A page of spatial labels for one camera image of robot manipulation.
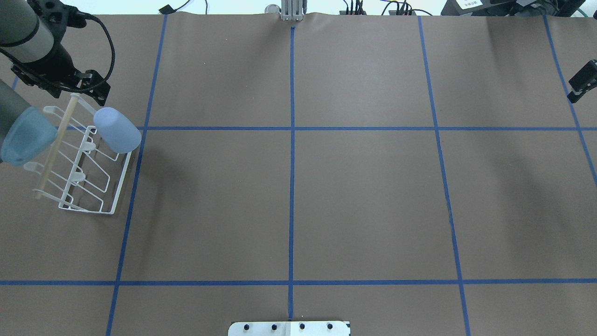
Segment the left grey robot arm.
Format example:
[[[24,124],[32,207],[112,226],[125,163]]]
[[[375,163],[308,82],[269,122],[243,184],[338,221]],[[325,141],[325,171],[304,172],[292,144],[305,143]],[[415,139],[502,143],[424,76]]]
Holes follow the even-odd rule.
[[[0,50],[12,64],[15,78],[53,98],[62,93],[85,94],[104,106],[115,66],[115,47],[106,25],[95,15],[59,0],[3,0],[0,3]],[[106,75],[79,70],[62,44],[68,28],[97,23],[109,43],[111,59]],[[23,98],[12,84],[1,83],[1,162],[23,166],[57,139],[58,131],[42,112]]]

